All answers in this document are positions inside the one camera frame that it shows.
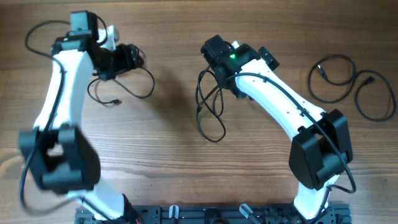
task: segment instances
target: wooden table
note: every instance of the wooden table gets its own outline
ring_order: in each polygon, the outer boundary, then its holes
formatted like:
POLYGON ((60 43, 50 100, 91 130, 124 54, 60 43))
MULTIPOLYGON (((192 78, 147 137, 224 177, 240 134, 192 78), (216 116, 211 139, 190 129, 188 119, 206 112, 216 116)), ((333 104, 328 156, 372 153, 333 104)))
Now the wooden table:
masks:
MULTIPOLYGON (((24 162, 16 142, 18 129, 31 129, 40 113, 52 71, 48 59, 24 48, 24 36, 35 24, 68 20, 70 11, 81 9, 116 25, 121 42, 140 47, 156 78, 155 92, 145 100, 113 82, 99 83, 96 92, 102 100, 119 98, 123 103, 106 107, 88 98, 82 114, 82 130, 101 158, 103 177, 134 205, 262 205, 291 202, 297 193, 298 182, 288 166, 290 141, 256 102, 224 93, 227 135, 218 144, 204 140, 196 129, 195 85, 206 67, 199 50, 219 34, 255 49, 265 46, 280 62, 276 74, 289 86, 325 110, 338 108, 347 116, 354 151, 349 166, 358 191, 347 195, 335 190, 330 200, 349 203, 354 223, 397 223, 397 116, 387 122, 367 121, 356 110, 353 94, 327 105, 314 100, 306 85, 317 60, 340 53, 352 57, 358 69, 381 72, 398 90, 396 1, 0 2, 0 223, 73 221, 75 203, 46 217, 30 217, 20 209, 24 162)), ((67 30, 64 25, 44 27, 30 43, 49 51, 67 30)), ((345 62, 330 62, 326 68, 333 80, 349 74, 345 62)), ((150 80, 140 71, 119 81, 136 93, 150 89, 150 80)), ((313 83, 314 91, 326 99, 346 90, 318 75, 313 83)), ((215 84, 206 78, 203 88, 208 91, 215 84)), ((389 105, 386 87, 376 80, 361 92, 359 102, 367 114, 383 115, 389 105)), ((221 134, 210 115, 204 115, 203 126, 214 138, 221 134)), ((338 183, 349 186, 345 175, 338 183)), ((37 208, 61 200, 38 192, 31 177, 26 192, 37 208)))

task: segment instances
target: wooden surface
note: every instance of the wooden surface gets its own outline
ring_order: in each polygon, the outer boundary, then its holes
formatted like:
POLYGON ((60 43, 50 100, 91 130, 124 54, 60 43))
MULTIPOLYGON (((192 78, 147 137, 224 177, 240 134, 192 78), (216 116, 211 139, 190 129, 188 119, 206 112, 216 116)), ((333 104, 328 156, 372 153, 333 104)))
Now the wooden surface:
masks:
MULTIPOLYGON (((146 54, 156 78, 146 100, 128 95, 112 82, 97 86, 105 107, 87 99, 82 129, 97 150, 102 175, 134 205, 262 205, 291 202, 298 182, 288 166, 290 141, 280 126, 255 102, 225 92, 222 117, 227 135, 218 144, 204 140, 194 122, 194 91, 206 62, 199 53, 215 34, 255 49, 264 45, 280 62, 275 71, 300 95, 349 121, 354 161, 349 165, 358 185, 354 195, 333 191, 331 201, 349 203, 354 223, 397 223, 398 117, 374 123, 357 112, 353 94, 324 105, 308 94, 310 67, 322 57, 340 53, 359 69, 383 73, 398 90, 398 3, 396 1, 135 1, 89 4, 0 5, 0 223, 71 223, 76 204, 47 217, 29 217, 19 206, 23 166, 16 146, 18 129, 31 129, 40 113, 51 76, 49 60, 23 46, 26 32, 47 19, 68 19, 87 9, 119 28, 121 42, 134 43, 146 54)), ((31 44, 49 51, 67 31, 63 25, 41 29, 31 44)), ((345 62, 325 65, 334 80, 348 76, 345 62)), ((150 80, 135 71, 119 78, 132 91, 150 90, 150 80)), ((315 76, 322 98, 340 96, 345 87, 325 84, 315 76)), ((203 88, 215 85, 205 79, 203 88)), ((371 116, 388 107, 380 80, 361 92, 360 103, 371 116)), ((204 115, 204 129, 214 138, 221 128, 204 115)), ((345 175, 339 184, 349 186, 345 175)), ((51 206, 58 198, 38 192, 29 178, 29 203, 51 206)))

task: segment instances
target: black base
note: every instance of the black base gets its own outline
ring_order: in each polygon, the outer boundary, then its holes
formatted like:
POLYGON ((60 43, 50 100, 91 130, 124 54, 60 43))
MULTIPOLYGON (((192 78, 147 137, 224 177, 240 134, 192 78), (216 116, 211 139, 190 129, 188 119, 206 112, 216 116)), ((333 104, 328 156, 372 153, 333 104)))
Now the black base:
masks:
MULTIPOLYGON (((140 214, 142 224, 254 224, 251 219, 245 218, 239 207, 182 207, 179 208, 178 219, 169 218, 169 207, 160 206, 133 206, 140 214), (214 217, 221 214, 221 221, 214 222, 214 217)), ((271 204, 264 207, 251 207, 254 217, 263 224, 301 224, 306 223, 296 212, 292 204, 271 204)), ((77 209, 75 224, 98 224, 93 214, 86 209, 77 209)), ((351 210, 349 205, 333 205, 315 224, 351 224, 351 210)))

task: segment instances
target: power cord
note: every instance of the power cord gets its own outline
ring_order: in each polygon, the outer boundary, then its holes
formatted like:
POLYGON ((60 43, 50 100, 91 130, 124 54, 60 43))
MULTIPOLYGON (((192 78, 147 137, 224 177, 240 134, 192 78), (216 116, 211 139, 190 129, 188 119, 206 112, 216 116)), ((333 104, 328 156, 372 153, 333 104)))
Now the power cord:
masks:
MULTIPOLYGON (((211 109, 211 108, 209 107, 209 105, 206 103, 206 100, 207 100, 208 98, 210 98, 210 96, 211 96, 214 92, 217 92, 217 93, 218 93, 218 92, 221 92, 221 87, 220 87, 220 85, 215 86, 215 87, 209 92, 209 94, 207 94, 205 97, 203 97, 202 92, 201 92, 201 89, 200 89, 200 81, 201 81, 201 79, 203 78, 203 76, 204 76, 205 73, 210 73, 210 74, 212 74, 212 75, 214 76, 214 73, 208 71, 209 69, 210 69, 210 67, 207 67, 206 69, 204 69, 204 71, 202 71, 202 72, 199 74, 199 78, 198 78, 197 93, 199 93, 200 98, 202 99, 202 101, 199 102, 199 101, 198 101, 198 97, 197 97, 197 105, 198 105, 198 106, 197 106, 197 125, 198 125, 198 128, 199 128, 199 132, 202 134, 203 137, 205 137, 207 140, 209 140, 209 141, 211 141, 211 142, 218 142, 218 141, 222 140, 222 138, 225 136, 225 133, 226 133, 225 126, 224 126, 222 120, 220 119, 220 116, 221 116, 221 115, 215 113, 215 110, 214 110, 215 107, 214 107, 214 105, 213 105, 213 109, 211 109), (223 135, 222 135, 221 138, 219 138, 219 139, 217 139, 217 140, 209 139, 207 136, 204 135, 203 131, 201 130, 201 128, 200 128, 200 122, 199 122, 199 120, 198 120, 198 114, 199 114, 199 112, 200 112, 201 109, 202 109, 202 105, 205 105, 205 106, 207 107, 207 109, 210 111, 210 113, 212 113, 213 116, 215 116, 215 117, 217 118, 217 120, 220 122, 220 124, 222 125, 222 127, 223 127, 223 129, 224 129, 224 133, 223 133, 223 135)), ((259 75, 259 74, 255 74, 255 73, 239 73, 239 74, 231 75, 230 77, 228 77, 228 78, 225 79, 225 82, 228 82, 228 81, 230 81, 230 80, 232 80, 232 79, 234 79, 234 78, 236 78, 236 77, 240 77, 240 76, 252 76, 252 77, 257 77, 257 78, 262 79, 263 82, 268 82, 268 83, 274 85, 276 88, 278 88, 288 99, 290 99, 290 100, 293 102, 293 104, 297 107, 297 109, 300 110, 300 111, 302 112, 302 114, 305 115, 305 116, 313 123, 313 125, 314 125, 314 127, 317 129, 317 131, 326 139, 326 141, 327 141, 327 142, 329 143, 329 145, 331 146, 333 152, 337 155, 337 157, 338 157, 338 159, 339 159, 341 165, 342 165, 343 168, 344 168, 344 171, 347 173, 349 182, 350 182, 350 184, 351 184, 351 190, 349 190, 349 189, 347 189, 347 188, 345 188, 345 187, 339 186, 339 185, 335 185, 335 184, 329 185, 329 186, 327 187, 327 189, 326 189, 325 196, 324 196, 324 198, 323 198, 323 202, 322 202, 322 204, 321 204, 321 206, 320 206, 319 211, 317 212, 317 214, 315 215, 315 217, 314 217, 312 220, 310 220, 310 223, 314 223, 315 221, 317 221, 317 220, 320 218, 320 215, 322 214, 322 210, 325 208, 325 205, 326 205, 326 202, 327 202, 327 198, 329 197, 329 194, 330 194, 332 188, 336 188, 336 189, 342 190, 342 191, 344 191, 344 192, 346 192, 346 193, 349 193, 349 194, 353 194, 353 193, 356 192, 355 180, 354 180, 354 177, 353 177, 353 175, 352 175, 350 169, 349 169, 348 166, 347 166, 347 163, 344 161, 344 159, 343 159, 343 157, 342 157, 340 151, 338 150, 338 148, 337 148, 337 146, 335 145, 335 143, 331 140, 331 138, 329 137, 329 135, 327 135, 327 133, 320 127, 320 125, 319 125, 319 124, 317 123, 317 121, 315 121, 315 119, 309 114, 309 112, 308 112, 305 108, 303 108, 303 106, 301 106, 301 104, 298 103, 298 101, 297 101, 289 92, 287 92, 285 89, 283 89, 283 87, 281 87, 278 83, 274 82, 274 81, 271 80, 270 78, 265 77, 265 76, 262 76, 262 75, 259 75)))
POLYGON ((72 202, 72 200, 81 200, 82 202, 89 205, 96 213, 105 217, 105 219, 107 219, 109 222, 115 223, 112 219, 110 219, 110 217, 105 215, 100 209, 96 208, 91 202, 87 201, 84 197, 70 198, 68 200, 60 202, 60 203, 54 205, 53 207, 45 209, 45 210, 38 210, 35 208, 31 208, 30 206, 28 206, 28 204, 26 203, 26 200, 25 200, 24 189, 25 189, 25 181, 26 181, 27 172, 29 170, 29 167, 30 167, 32 161, 33 161, 35 154, 37 153, 37 151, 40 150, 40 147, 43 145, 44 137, 48 133, 50 125, 52 124, 52 122, 54 120, 55 113, 57 111, 57 107, 59 105, 61 95, 62 95, 62 90, 63 90, 64 83, 65 83, 65 68, 63 67, 62 63, 59 60, 57 60, 56 58, 52 57, 50 54, 38 51, 36 49, 33 49, 31 46, 29 46, 29 37, 38 28, 48 25, 48 24, 54 24, 54 23, 70 25, 70 23, 68 21, 62 21, 62 20, 45 21, 45 22, 41 22, 40 24, 37 24, 36 26, 31 28, 25 36, 26 49, 29 50, 30 52, 33 52, 37 55, 41 55, 43 57, 49 58, 49 59, 53 60, 54 62, 56 62, 60 67, 61 79, 60 79, 60 86, 58 88, 57 95, 54 100, 54 104, 53 104, 51 112, 49 114, 49 120, 47 121, 47 124, 45 125, 44 129, 42 130, 42 133, 38 137, 37 142, 36 142, 32 152, 29 154, 28 158, 26 159, 25 167, 22 170, 21 181, 19 183, 19 200, 21 202, 21 206, 24 209, 24 211, 26 213, 28 213, 29 215, 33 215, 33 216, 48 215, 49 213, 52 213, 52 212, 58 210, 59 208, 62 208, 65 205, 69 204, 70 202, 72 202))
POLYGON ((360 75, 365 74, 365 73, 372 73, 372 74, 374 74, 374 75, 377 75, 377 76, 380 77, 381 80, 387 85, 387 88, 388 88, 388 90, 389 90, 389 94, 391 95, 391 98, 392 98, 393 109, 392 109, 391 113, 390 113, 388 116, 385 116, 385 117, 383 117, 383 118, 370 118, 368 115, 366 115, 365 113, 363 113, 363 111, 362 111, 362 109, 361 109, 361 107, 359 106, 359 103, 358 103, 358 95, 359 95, 359 91, 362 89, 362 87, 364 87, 365 85, 370 84, 370 83, 372 83, 372 82, 375 81, 375 79, 374 79, 372 76, 368 77, 365 81, 363 81, 362 84, 361 84, 361 85, 358 87, 358 89, 356 90, 355 95, 354 95, 355 106, 356 106, 356 108, 358 109, 359 113, 360 113, 364 118, 366 118, 366 119, 368 119, 368 120, 370 120, 370 121, 386 121, 386 120, 390 119, 390 118, 394 115, 394 113, 396 112, 396 108, 397 108, 396 99, 395 99, 395 96, 394 96, 394 92, 392 91, 392 88, 391 88, 391 86, 390 86, 390 83, 387 81, 387 79, 386 79, 383 75, 381 75, 380 73, 378 73, 378 72, 376 72, 376 71, 374 71, 374 70, 361 70, 361 71, 357 72, 357 71, 356 71, 356 65, 355 65, 355 63, 354 63, 353 60, 352 60, 351 58, 349 58, 348 56, 341 55, 341 54, 336 54, 336 55, 331 55, 331 56, 325 57, 325 58, 321 59, 320 61, 318 61, 318 62, 311 68, 310 73, 309 73, 309 75, 308 75, 308 80, 307 80, 307 81, 308 81, 308 90, 309 90, 309 92, 310 92, 310 94, 311 94, 312 97, 314 97, 315 99, 321 101, 322 103, 337 103, 337 102, 339 102, 339 101, 345 99, 345 98, 351 93, 351 91, 353 90, 353 87, 354 87, 354 84, 355 84, 356 79, 357 79, 360 75), (348 80, 346 80, 346 81, 341 82, 341 83, 336 83, 336 82, 330 81, 330 80, 328 79, 328 77, 327 77, 327 75, 326 75, 324 69, 323 69, 322 66, 321 66, 321 64, 322 64, 323 62, 326 62, 326 61, 329 61, 329 60, 333 60, 333 59, 338 59, 338 58, 344 59, 344 60, 348 61, 348 62, 351 64, 352 68, 353 68, 353 72, 352 72, 350 78, 349 78, 348 80), (312 91, 312 88, 311 88, 311 77, 312 77, 312 73, 314 72, 314 70, 315 70, 316 68, 318 68, 318 70, 319 70, 319 72, 320 72, 320 75, 322 76, 322 78, 323 78, 327 83, 332 84, 332 85, 335 85, 335 86, 349 85, 349 88, 348 88, 347 92, 344 93, 341 97, 339 97, 339 98, 337 98, 337 99, 335 99, 335 100, 331 100, 331 101, 323 100, 323 99, 319 98, 317 95, 315 95, 314 92, 312 91))
MULTIPOLYGON (((128 93, 130 93, 132 96, 134 96, 134 97, 136 97, 136 98, 138 98, 138 99, 145 99, 145 98, 147 98, 147 97, 150 97, 151 94, 154 92, 154 89, 155 89, 155 78, 154 78, 153 74, 151 74, 151 72, 148 71, 148 69, 142 68, 142 67, 140 67, 140 68, 143 69, 144 71, 146 71, 146 72, 149 74, 149 76, 151 77, 151 79, 152 79, 152 88, 151 88, 150 92, 149 92, 148 94, 144 95, 144 96, 136 95, 135 93, 133 93, 132 91, 130 91, 129 89, 127 89, 122 83, 118 82, 118 81, 115 80, 115 79, 112 79, 112 81, 114 81, 116 84, 118 84, 119 86, 121 86, 124 90, 126 90, 126 91, 127 91, 128 93)), ((102 105, 107 105, 107 104, 119 104, 119 103, 121 102, 119 99, 115 99, 115 100, 103 102, 103 101, 101 101, 101 100, 96 99, 96 98, 90 93, 90 86, 91 86, 94 82, 97 82, 97 81, 100 81, 100 80, 101 80, 100 78, 95 78, 93 81, 91 81, 91 82, 88 84, 88 86, 87 86, 87 94, 88 94, 88 96, 89 96, 91 99, 93 99, 95 102, 101 103, 102 105)))

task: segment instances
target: cable plug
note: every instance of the cable plug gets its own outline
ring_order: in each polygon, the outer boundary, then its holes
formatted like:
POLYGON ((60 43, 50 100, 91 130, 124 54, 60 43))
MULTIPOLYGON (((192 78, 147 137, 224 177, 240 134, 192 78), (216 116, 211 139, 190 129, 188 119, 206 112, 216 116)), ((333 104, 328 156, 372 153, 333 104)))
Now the cable plug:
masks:
POLYGON ((113 104, 119 104, 121 101, 119 100, 119 99, 116 99, 116 100, 112 100, 111 101, 111 103, 113 103, 113 104))
POLYGON ((372 76, 370 76, 365 81, 363 81, 362 85, 367 85, 372 82, 374 82, 374 78, 372 76))
POLYGON ((319 72, 321 73, 321 76, 324 79, 328 80, 328 77, 326 76, 326 73, 325 73, 324 69, 321 67, 321 65, 318 65, 318 69, 319 69, 319 72))

